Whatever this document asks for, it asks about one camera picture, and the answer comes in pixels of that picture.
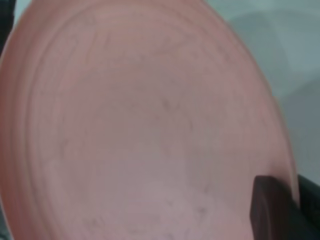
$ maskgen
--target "pink plate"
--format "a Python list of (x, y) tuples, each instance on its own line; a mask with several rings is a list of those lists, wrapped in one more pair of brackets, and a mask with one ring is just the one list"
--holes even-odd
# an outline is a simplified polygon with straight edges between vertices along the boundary
[(265, 79), (198, 0), (33, 2), (2, 58), (0, 154), (15, 240), (252, 240), (256, 175), (299, 199)]

